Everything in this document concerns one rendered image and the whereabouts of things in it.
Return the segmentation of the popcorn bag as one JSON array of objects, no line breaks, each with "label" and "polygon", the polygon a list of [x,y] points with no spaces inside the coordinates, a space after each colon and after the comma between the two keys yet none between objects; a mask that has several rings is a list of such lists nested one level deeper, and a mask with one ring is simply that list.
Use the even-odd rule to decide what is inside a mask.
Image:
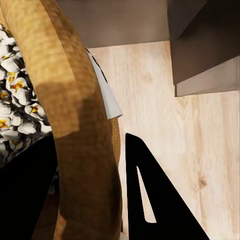
[{"label": "popcorn bag", "polygon": [[31,240],[120,240],[123,112],[56,0],[0,0],[53,132],[57,171]]}]

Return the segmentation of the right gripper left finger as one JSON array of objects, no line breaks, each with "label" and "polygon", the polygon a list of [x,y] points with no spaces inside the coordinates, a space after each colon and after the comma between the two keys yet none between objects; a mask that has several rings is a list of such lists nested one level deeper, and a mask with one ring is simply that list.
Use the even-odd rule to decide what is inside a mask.
[{"label": "right gripper left finger", "polygon": [[0,168],[0,240],[31,240],[57,168],[53,135]]}]

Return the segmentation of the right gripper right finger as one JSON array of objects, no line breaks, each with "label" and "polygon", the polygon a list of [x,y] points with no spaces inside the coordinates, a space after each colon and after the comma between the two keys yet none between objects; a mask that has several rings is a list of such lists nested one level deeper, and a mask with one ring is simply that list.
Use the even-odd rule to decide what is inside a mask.
[{"label": "right gripper right finger", "polygon": [[[129,240],[210,240],[145,142],[125,135]],[[139,168],[156,223],[145,220]]]}]

